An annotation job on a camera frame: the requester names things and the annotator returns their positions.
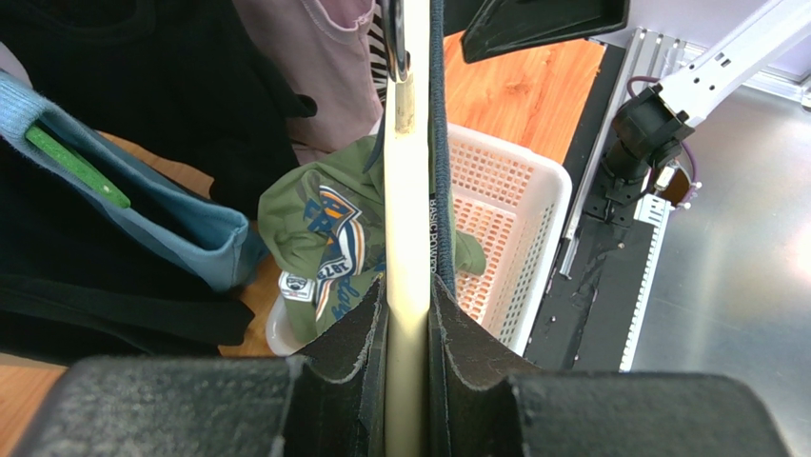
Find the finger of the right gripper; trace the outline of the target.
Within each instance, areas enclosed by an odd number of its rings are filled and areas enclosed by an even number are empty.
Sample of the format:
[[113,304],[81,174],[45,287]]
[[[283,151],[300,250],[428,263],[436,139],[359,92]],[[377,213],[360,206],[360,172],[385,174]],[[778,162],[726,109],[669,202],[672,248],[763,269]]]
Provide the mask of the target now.
[[484,1],[461,38],[468,64],[623,29],[628,0]]

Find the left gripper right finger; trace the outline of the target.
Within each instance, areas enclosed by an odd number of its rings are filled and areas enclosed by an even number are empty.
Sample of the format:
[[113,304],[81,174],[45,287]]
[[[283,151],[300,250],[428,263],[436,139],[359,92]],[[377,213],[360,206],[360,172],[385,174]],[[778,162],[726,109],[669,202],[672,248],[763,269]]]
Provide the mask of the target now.
[[554,371],[508,349],[435,278],[429,310],[434,456],[785,456],[771,414],[718,375]]

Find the green tank top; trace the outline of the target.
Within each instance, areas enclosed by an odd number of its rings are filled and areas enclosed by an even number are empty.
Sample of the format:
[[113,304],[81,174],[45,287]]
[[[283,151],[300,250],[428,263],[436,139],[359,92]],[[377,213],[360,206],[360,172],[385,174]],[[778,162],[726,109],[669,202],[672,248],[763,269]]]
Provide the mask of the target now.
[[317,338],[386,269],[383,135],[300,164],[260,197],[258,230],[281,269],[295,338]]

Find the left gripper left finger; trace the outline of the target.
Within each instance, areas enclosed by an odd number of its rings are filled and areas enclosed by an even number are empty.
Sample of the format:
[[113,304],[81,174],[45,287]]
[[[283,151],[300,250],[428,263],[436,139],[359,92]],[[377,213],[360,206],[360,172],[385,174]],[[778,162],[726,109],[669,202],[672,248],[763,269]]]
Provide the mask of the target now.
[[362,302],[271,358],[93,358],[70,368],[17,456],[381,456],[387,309]]

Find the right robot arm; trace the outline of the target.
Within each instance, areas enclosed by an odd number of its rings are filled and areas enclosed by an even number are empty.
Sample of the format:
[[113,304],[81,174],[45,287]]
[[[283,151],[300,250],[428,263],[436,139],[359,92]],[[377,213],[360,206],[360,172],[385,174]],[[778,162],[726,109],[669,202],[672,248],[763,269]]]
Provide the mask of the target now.
[[[445,18],[462,35],[463,57],[476,63],[517,50],[619,30],[627,1],[455,1]],[[807,1],[768,1],[713,47],[624,102],[611,121],[617,136],[597,178],[605,221],[641,194],[670,181],[684,140],[732,91],[810,34]]]

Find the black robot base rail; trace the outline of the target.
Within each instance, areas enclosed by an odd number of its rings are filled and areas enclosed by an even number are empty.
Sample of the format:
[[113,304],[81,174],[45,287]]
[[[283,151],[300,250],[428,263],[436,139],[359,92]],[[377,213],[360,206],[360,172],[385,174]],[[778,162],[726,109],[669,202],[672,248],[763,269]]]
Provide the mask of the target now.
[[606,221],[607,203],[594,191],[604,151],[613,144],[611,119],[626,100],[626,82],[655,71],[661,44],[633,38],[606,48],[564,159],[576,193],[524,358],[545,369],[632,368],[663,244],[670,206],[661,198],[624,199],[630,206]]

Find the cream wooden hanger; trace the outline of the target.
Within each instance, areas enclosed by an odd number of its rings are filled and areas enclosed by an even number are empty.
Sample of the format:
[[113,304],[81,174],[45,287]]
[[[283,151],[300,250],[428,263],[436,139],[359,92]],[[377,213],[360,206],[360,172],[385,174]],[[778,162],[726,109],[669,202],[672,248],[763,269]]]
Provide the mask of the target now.
[[387,51],[385,449],[427,454],[429,29],[427,1],[385,1]]

